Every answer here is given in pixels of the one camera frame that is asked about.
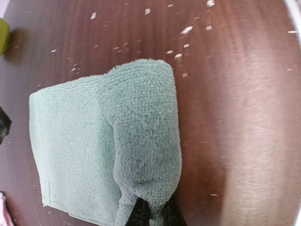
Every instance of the yellow-green object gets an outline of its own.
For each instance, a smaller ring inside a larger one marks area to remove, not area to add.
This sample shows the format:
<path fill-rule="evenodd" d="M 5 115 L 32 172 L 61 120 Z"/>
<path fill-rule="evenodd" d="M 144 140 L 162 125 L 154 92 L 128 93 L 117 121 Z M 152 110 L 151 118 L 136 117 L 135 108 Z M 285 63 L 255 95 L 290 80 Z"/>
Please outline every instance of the yellow-green object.
<path fill-rule="evenodd" d="M 0 18 L 0 56 L 5 52 L 9 40 L 9 25 Z"/>

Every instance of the folded towel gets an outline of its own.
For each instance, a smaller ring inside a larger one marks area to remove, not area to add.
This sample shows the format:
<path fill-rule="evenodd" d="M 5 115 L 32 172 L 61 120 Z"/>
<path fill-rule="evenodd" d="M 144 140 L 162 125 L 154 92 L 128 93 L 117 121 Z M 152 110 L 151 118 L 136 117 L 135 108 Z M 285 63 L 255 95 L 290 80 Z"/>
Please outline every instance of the folded towel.
<path fill-rule="evenodd" d="M 182 166 L 168 64 L 138 60 L 32 94 L 30 136 L 44 205 L 124 226 L 141 197 L 162 225 Z"/>

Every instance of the black object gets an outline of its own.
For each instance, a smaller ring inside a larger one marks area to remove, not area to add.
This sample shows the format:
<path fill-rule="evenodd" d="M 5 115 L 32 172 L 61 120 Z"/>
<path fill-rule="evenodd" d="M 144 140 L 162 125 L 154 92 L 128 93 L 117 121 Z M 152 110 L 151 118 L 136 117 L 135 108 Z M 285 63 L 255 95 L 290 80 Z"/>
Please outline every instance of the black object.
<path fill-rule="evenodd" d="M 0 144 L 2 144 L 3 138 L 9 134 L 11 120 L 5 114 L 3 109 L 0 107 Z"/>
<path fill-rule="evenodd" d="M 150 226 L 151 210 L 147 201 L 138 198 L 125 226 Z M 187 226 L 172 197 L 163 209 L 164 226 Z"/>

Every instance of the table top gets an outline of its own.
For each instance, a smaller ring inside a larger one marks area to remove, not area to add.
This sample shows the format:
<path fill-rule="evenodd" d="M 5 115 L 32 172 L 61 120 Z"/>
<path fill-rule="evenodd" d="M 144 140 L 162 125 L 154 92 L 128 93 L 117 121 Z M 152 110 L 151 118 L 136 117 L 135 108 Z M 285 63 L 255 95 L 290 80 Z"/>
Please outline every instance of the table top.
<path fill-rule="evenodd" d="M 301 53 L 282 0 L 14 0 L 4 18 L 13 33 L 0 59 L 0 105 L 13 124 L 0 146 L 0 190 L 18 225 L 91 225 L 42 207 L 29 95 L 140 58 L 174 69 L 176 199 L 188 225 L 294 223 Z"/>

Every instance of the pink object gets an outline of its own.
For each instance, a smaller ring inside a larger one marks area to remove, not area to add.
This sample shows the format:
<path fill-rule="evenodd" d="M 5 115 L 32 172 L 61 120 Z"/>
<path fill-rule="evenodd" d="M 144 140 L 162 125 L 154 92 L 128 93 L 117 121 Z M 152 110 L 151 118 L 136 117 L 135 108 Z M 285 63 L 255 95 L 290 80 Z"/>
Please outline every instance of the pink object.
<path fill-rule="evenodd" d="M 6 207 L 6 197 L 0 192 L 0 226 L 14 226 L 14 221 Z"/>

